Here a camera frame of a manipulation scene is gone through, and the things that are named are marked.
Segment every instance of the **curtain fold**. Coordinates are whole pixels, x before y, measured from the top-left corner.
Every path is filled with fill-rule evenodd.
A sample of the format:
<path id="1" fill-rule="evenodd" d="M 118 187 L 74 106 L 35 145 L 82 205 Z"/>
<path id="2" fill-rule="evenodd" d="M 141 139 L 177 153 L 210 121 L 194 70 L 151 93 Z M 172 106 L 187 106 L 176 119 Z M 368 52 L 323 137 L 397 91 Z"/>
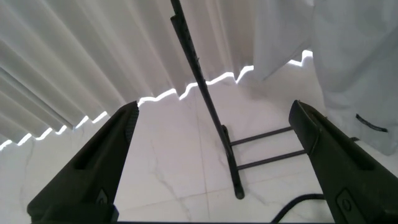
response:
<path id="1" fill-rule="evenodd" d="M 182 1 L 203 74 L 252 65 L 255 1 Z M 170 1 L 0 0 L 0 144 L 195 82 Z"/>

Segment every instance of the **black hose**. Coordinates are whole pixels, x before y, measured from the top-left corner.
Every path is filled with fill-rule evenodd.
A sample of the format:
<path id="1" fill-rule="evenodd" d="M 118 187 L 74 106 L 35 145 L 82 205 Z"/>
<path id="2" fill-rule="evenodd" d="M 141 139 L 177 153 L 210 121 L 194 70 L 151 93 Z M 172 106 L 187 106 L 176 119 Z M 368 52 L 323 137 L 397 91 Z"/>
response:
<path id="1" fill-rule="evenodd" d="M 325 196 L 323 194 L 306 194 L 298 196 L 297 198 L 290 201 L 282 210 L 275 216 L 275 218 L 271 221 L 271 223 L 279 223 L 281 219 L 286 215 L 287 212 L 290 211 L 296 204 L 304 201 L 304 200 L 325 200 Z"/>

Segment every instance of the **tile floor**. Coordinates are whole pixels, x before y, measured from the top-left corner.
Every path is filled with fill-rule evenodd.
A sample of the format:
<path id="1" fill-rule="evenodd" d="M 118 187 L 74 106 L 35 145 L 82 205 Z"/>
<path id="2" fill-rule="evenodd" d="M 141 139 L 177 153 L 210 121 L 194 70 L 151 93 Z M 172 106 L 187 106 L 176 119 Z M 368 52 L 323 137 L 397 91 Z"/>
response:
<path id="1" fill-rule="evenodd" d="M 288 126 L 292 102 L 302 100 L 325 112 L 322 93 L 306 60 L 286 65 L 266 82 L 247 74 L 209 86 L 218 115 L 232 140 Z M 26 205 L 106 122 L 85 123 L 43 141 L 29 140 L 0 152 L 0 223 L 28 223 Z M 395 175 L 398 156 L 386 157 L 359 142 Z M 293 131 L 234 148 L 245 164 L 302 147 Z M 305 155 L 240 172 L 246 196 L 234 196 L 226 156 L 198 88 L 179 101 L 170 95 L 140 107 L 139 120 L 115 204 L 119 220 L 269 222 L 294 197 L 321 193 Z M 284 222 L 332 222 L 324 201 L 297 205 Z"/>

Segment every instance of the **black tag on cloth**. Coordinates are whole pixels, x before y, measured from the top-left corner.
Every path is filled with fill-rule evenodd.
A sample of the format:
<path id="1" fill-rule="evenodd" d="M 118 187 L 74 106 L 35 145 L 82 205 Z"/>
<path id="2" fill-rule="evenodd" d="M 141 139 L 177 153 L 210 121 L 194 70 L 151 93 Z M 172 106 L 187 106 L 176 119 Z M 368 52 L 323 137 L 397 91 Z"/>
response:
<path id="1" fill-rule="evenodd" d="M 361 123 L 365 124 L 366 126 L 368 126 L 369 128 L 375 130 L 375 131 L 381 131 L 381 132 L 385 132 L 388 133 L 387 128 L 380 128 L 377 127 L 376 125 L 371 124 L 369 121 L 366 121 L 365 119 L 363 119 L 362 117 L 360 117 L 359 114 L 356 114 L 355 116 L 356 119 L 358 119 L 358 121 L 360 121 Z"/>

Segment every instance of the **clothing rack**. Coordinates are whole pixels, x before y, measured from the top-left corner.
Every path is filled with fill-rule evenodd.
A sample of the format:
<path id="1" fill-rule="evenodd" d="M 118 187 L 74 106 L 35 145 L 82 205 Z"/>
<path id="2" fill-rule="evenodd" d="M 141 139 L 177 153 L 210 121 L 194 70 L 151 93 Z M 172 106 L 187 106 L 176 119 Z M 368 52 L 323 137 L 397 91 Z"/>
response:
<path id="1" fill-rule="evenodd" d="M 299 156 L 299 155 L 305 154 L 305 151 L 301 150 L 301 151 L 291 152 L 291 153 L 283 154 L 280 156 L 263 159 L 261 161 L 251 162 L 248 164 L 237 166 L 236 161 L 235 161 L 234 152 L 232 150 L 233 146 L 236 146 L 238 144 L 243 144 L 245 142 L 257 140 L 260 138 L 266 138 L 269 136 L 273 136 L 275 134 L 280 134 L 280 133 L 284 133 L 287 131 L 291 131 L 292 128 L 286 127 L 286 128 L 278 129 L 278 130 L 271 131 L 268 133 L 258 134 L 256 136 L 251 136 L 248 138 L 244 138 L 244 139 L 240 139 L 240 140 L 231 142 L 231 140 L 229 139 L 228 130 L 225 125 L 221 124 L 221 121 L 217 115 L 217 111 L 214 107 L 213 101 L 211 100 L 211 96 L 207 89 L 206 80 L 203 78 L 200 64 L 198 61 L 198 57 L 195 52 L 195 48 L 193 46 L 193 42 L 192 42 L 192 39 L 191 39 L 191 36 L 189 33 L 188 25 L 187 25 L 185 16 L 182 11 L 181 3 L 179 0 L 171 0 L 171 3 L 173 5 L 175 15 L 172 16 L 170 18 L 170 20 L 172 21 L 173 27 L 175 29 L 175 32 L 177 33 L 177 36 L 181 43 L 182 49 L 185 53 L 185 56 L 188 60 L 189 65 L 191 67 L 193 76 L 195 77 L 195 80 L 198 83 L 200 93 L 201 93 L 203 99 L 205 100 L 207 109 L 210 113 L 210 116 L 211 116 L 213 122 L 214 122 L 217 133 L 221 139 L 221 142 L 223 143 L 223 147 L 225 149 L 226 157 L 228 160 L 229 172 L 231 173 L 232 183 L 234 186 L 235 196 L 238 199 L 243 199 L 244 198 L 244 190 L 243 190 L 241 178 L 239 176 L 239 170 L 259 166 L 262 164 L 267 164 L 270 162 L 279 161 L 282 159 L 287 159 L 287 158 L 294 157 L 294 156 Z"/>

